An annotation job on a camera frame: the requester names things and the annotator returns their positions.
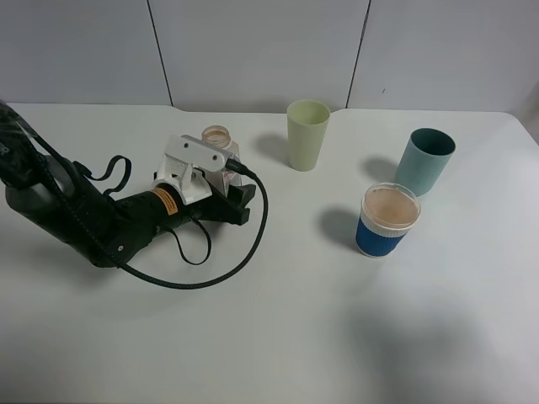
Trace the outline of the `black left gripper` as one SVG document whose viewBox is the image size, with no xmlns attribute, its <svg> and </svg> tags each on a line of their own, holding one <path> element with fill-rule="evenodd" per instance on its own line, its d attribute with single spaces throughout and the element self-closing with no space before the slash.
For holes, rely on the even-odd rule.
<svg viewBox="0 0 539 404">
<path fill-rule="evenodd" d="M 147 193 L 149 212 L 147 229 L 153 237 L 164 233 L 165 228 L 176 229 L 188 222 L 215 221 L 242 226 L 249 220 L 250 209 L 246 206 L 255 196 L 256 186 L 230 185 L 227 199 L 214 186 L 211 195 L 197 202 L 186 204 L 179 191 L 170 184 L 159 184 Z"/>
</svg>

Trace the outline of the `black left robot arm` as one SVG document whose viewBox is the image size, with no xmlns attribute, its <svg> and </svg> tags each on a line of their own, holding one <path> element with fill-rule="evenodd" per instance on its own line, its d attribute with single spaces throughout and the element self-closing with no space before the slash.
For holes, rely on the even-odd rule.
<svg viewBox="0 0 539 404">
<path fill-rule="evenodd" d="M 52 148 L 14 109 L 1 105 L 1 180 L 11 209 L 71 246 L 99 268 L 133 269 L 129 261 L 152 240 L 187 222 L 241 226 L 265 188 L 234 154 L 191 136 L 171 140 L 153 188 L 115 200 L 131 175 L 99 192 L 80 162 Z"/>
</svg>

